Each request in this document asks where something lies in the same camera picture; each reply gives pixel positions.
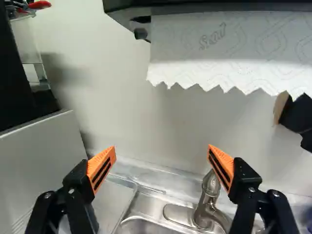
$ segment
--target text on paper towel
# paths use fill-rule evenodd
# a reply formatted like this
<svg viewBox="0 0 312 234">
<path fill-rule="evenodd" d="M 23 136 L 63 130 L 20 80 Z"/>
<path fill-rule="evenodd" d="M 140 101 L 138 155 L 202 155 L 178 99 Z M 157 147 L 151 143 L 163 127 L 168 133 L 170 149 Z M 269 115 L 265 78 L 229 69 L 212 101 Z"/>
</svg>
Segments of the text on paper towel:
<svg viewBox="0 0 312 234">
<path fill-rule="evenodd" d="M 202 35 L 199 39 L 200 50 L 206 50 L 209 46 L 216 44 L 219 40 L 221 40 L 225 36 L 225 27 L 226 23 L 222 22 L 219 25 L 219 29 L 215 30 L 211 33 L 210 36 Z"/>
</svg>

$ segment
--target white wall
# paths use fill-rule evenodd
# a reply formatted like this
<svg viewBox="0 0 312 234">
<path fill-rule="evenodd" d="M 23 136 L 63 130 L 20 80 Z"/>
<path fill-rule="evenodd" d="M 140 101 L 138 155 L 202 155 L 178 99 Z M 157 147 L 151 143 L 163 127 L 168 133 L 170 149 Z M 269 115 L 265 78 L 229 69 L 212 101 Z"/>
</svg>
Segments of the white wall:
<svg viewBox="0 0 312 234">
<path fill-rule="evenodd" d="M 75 110 L 88 147 L 204 174 L 208 143 L 244 158 L 265 183 L 312 195 L 312 155 L 273 126 L 274 97 L 220 88 L 153 87 L 149 44 L 106 16 L 101 0 L 54 0 L 33 19 L 48 78 Z"/>
</svg>

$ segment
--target paper towel roll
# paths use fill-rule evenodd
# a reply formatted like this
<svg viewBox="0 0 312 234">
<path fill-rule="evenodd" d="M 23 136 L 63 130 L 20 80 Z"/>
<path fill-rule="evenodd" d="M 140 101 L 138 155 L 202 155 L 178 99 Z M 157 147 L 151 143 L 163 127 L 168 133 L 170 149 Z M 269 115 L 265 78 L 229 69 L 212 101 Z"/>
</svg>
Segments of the paper towel roll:
<svg viewBox="0 0 312 234">
<path fill-rule="evenodd" d="M 154 85 L 175 83 L 205 91 L 236 86 L 312 97 L 312 14 L 214 12 L 152 16 Z"/>
</svg>

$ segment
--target faucet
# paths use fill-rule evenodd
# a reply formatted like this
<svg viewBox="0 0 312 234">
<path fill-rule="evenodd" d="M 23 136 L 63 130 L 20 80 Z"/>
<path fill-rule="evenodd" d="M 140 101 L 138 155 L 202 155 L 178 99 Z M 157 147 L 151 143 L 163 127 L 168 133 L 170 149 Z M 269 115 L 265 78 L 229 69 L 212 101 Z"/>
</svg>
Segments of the faucet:
<svg viewBox="0 0 312 234">
<path fill-rule="evenodd" d="M 229 233 L 232 219 L 215 206 L 220 194 L 220 188 L 220 182 L 213 169 L 211 169 L 203 178 L 202 193 L 192 221 L 198 228 L 208 231 L 214 229 L 216 222 L 226 233 Z"/>
</svg>

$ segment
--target paper towel dispenser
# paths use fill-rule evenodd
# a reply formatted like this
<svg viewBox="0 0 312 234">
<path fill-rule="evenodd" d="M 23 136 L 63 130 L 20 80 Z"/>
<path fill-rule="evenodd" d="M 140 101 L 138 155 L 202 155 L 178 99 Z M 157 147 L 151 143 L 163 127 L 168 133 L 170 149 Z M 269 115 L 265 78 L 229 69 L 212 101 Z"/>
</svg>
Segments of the paper towel dispenser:
<svg viewBox="0 0 312 234">
<path fill-rule="evenodd" d="M 134 33 L 136 39 L 151 41 L 149 25 L 153 15 L 216 11 L 296 11 L 312 12 L 311 2 L 220 0 L 103 0 L 104 11 Z"/>
</svg>

